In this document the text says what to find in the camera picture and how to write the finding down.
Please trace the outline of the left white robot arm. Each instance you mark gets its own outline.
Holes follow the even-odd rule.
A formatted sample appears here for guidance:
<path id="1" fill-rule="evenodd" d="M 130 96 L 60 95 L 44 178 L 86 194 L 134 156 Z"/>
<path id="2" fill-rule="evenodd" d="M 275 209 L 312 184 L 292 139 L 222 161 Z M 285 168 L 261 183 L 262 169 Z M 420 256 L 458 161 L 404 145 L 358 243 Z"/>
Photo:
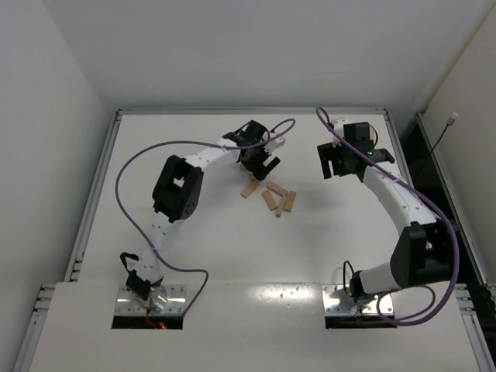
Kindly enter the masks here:
<path id="1" fill-rule="evenodd" d="M 136 261 L 133 268 L 126 270 L 126 287 L 147 303 L 153 289 L 160 286 L 164 278 L 160 269 L 164 262 L 162 251 L 173 244 L 182 222 L 198 207 L 205 174 L 241 164 L 256 181 L 262 181 L 281 162 L 274 151 L 284 144 L 282 134 L 251 120 L 215 143 L 203 143 L 202 151 L 186 157 L 169 156 L 152 191 L 150 233 L 138 229 L 151 251 L 139 256 L 131 253 L 120 256 L 124 264 L 128 258 Z"/>

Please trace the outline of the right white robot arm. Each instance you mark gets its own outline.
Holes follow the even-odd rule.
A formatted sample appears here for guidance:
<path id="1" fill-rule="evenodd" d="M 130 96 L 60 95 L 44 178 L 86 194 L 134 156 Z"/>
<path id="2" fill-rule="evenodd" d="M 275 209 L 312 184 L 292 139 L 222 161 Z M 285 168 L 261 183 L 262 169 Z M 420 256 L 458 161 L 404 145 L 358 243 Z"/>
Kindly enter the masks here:
<path id="1" fill-rule="evenodd" d="M 317 147 L 324 178 L 357 176 L 377 197 L 398 231 L 389 261 L 352 275 L 350 297 L 362 301 L 456 278 L 454 234 L 439 213 L 408 189 L 393 155 L 375 147 L 370 124 L 335 119 L 327 126 L 332 129 L 332 142 Z"/>

